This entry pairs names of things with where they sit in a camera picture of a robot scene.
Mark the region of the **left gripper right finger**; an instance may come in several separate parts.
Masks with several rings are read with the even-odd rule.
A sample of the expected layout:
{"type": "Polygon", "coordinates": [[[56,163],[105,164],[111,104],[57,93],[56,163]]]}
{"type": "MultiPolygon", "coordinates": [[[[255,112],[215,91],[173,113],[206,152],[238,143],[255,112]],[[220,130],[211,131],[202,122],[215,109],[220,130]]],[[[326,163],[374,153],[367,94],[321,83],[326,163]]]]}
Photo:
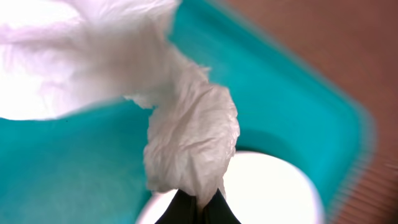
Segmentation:
{"type": "Polygon", "coordinates": [[[219,189],[204,207],[201,217],[202,224],[241,224],[234,216],[219,189]]]}

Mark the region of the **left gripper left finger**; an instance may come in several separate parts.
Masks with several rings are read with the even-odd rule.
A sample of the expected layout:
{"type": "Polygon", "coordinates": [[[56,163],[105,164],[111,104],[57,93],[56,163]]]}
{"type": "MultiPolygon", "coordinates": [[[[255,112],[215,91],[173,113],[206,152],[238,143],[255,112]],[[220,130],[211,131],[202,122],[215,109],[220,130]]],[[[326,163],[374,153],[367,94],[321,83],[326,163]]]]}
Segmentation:
{"type": "Polygon", "coordinates": [[[166,211],[155,224],[197,224],[196,197],[177,190],[166,211]]]}

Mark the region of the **large white plate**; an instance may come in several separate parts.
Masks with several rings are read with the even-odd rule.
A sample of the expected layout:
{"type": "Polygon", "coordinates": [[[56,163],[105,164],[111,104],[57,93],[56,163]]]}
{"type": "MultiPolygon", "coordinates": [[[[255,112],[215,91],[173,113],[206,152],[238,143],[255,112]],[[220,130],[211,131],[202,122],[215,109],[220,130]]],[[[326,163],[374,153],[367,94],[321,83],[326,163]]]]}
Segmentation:
{"type": "Polygon", "coordinates": [[[215,152],[191,153],[178,158],[181,185],[154,194],[137,219],[156,223],[177,190],[196,197],[197,223],[204,207],[219,189],[241,223],[325,222],[319,193],[297,167],[282,159],[258,152],[222,156],[215,152]]]}

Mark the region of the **white paper napkin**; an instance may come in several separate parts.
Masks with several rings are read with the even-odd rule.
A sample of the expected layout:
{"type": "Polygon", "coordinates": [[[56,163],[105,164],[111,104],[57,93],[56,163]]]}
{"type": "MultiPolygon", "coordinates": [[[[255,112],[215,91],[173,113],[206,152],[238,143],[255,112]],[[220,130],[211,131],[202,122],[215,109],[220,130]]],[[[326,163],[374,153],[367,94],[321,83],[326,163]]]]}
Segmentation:
{"type": "Polygon", "coordinates": [[[179,4],[2,0],[1,117],[56,119],[167,83],[179,4]]]}

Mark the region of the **teal serving tray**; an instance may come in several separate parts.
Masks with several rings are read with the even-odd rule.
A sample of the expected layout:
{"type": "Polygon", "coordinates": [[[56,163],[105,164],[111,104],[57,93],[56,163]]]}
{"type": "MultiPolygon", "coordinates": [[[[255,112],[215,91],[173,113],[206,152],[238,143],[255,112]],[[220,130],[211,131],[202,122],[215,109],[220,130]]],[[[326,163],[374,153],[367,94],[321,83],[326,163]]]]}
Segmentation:
{"type": "MultiPolygon", "coordinates": [[[[228,88],[237,152],[299,168],[316,187],[325,222],[358,179],[372,147],[368,114],[214,1],[178,1],[169,45],[228,88]]],[[[150,198],[144,148],[153,110],[121,96],[56,119],[1,117],[2,223],[136,223],[150,198]]]]}

